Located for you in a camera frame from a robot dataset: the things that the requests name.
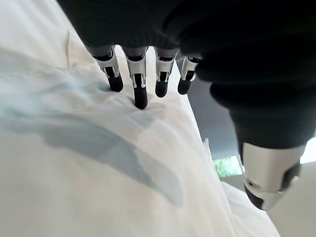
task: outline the black rubber cap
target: black rubber cap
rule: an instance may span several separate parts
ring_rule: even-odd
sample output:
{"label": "black rubber cap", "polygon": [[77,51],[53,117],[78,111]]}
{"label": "black rubber cap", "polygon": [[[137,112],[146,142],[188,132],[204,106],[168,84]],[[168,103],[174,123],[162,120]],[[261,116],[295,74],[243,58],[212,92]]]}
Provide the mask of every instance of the black rubber cap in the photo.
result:
{"label": "black rubber cap", "polygon": [[147,91],[145,88],[134,88],[135,106],[142,110],[147,106]]}
{"label": "black rubber cap", "polygon": [[185,95],[189,92],[190,87],[191,87],[191,81],[189,80],[182,80],[180,79],[179,85],[178,85],[178,92],[181,95]]}
{"label": "black rubber cap", "polygon": [[245,187],[245,191],[246,191],[246,194],[249,198],[249,200],[252,202],[252,204],[257,207],[258,209],[262,210],[262,205],[263,205],[263,200],[259,197],[256,197],[254,194],[252,194],[247,188],[246,186],[244,185]]}
{"label": "black rubber cap", "polygon": [[123,81],[121,76],[109,78],[109,84],[112,91],[120,92],[123,89]]}
{"label": "black rubber cap", "polygon": [[167,94],[168,83],[164,81],[156,81],[156,95],[160,98]]}

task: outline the metal finger segment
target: metal finger segment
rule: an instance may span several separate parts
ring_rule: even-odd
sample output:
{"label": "metal finger segment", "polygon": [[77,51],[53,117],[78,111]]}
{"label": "metal finger segment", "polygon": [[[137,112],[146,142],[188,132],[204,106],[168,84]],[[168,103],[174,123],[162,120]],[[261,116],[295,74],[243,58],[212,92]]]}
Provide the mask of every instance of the metal finger segment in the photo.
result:
{"label": "metal finger segment", "polygon": [[181,78],[178,84],[178,92],[181,95],[185,95],[189,92],[191,84],[196,78],[196,66],[201,61],[201,58],[197,57],[184,57]]}
{"label": "metal finger segment", "polygon": [[123,81],[119,73],[119,64],[114,47],[114,45],[110,46],[108,51],[104,52],[103,55],[92,56],[99,64],[100,69],[107,76],[111,90],[120,92],[123,89]]}
{"label": "metal finger segment", "polygon": [[164,97],[168,90],[169,76],[172,71],[174,60],[179,49],[161,49],[155,47],[156,52],[156,95]]}
{"label": "metal finger segment", "polygon": [[147,106],[146,91],[146,51],[147,47],[127,48],[122,47],[129,70],[129,75],[134,87],[135,106],[144,109]]}

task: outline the robotic hand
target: robotic hand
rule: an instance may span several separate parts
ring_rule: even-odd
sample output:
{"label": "robotic hand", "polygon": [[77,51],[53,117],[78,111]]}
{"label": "robotic hand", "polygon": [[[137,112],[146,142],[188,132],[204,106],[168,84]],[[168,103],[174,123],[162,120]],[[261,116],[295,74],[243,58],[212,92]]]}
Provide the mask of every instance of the robotic hand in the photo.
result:
{"label": "robotic hand", "polygon": [[185,94],[196,74],[234,122],[246,193],[267,210],[297,180],[316,127],[316,18],[312,2],[251,0],[58,0],[105,72],[122,82],[123,47],[135,105],[147,105],[145,52],[156,49],[156,94],[167,91],[178,49]]}

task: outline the white cloth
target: white cloth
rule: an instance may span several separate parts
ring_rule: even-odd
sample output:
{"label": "white cloth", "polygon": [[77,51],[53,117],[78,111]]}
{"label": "white cloth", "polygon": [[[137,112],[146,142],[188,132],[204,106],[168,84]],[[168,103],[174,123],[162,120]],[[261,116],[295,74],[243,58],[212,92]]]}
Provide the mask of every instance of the white cloth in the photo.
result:
{"label": "white cloth", "polygon": [[176,67],[157,98],[149,49],[140,111],[119,47],[115,93],[55,1],[0,2],[0,236],[278,236],[233,213]]}

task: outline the green foliage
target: green foliage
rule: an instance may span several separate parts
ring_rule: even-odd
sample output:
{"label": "green foliage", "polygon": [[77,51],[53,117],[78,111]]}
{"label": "green foliage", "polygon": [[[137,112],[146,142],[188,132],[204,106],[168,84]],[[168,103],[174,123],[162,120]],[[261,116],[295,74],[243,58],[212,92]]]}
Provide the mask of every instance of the green foliage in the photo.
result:
{"label": "green foliage", "polygon": [[213,160],[213,165],[219,177],[241,174],[241,168],[236,156]]}

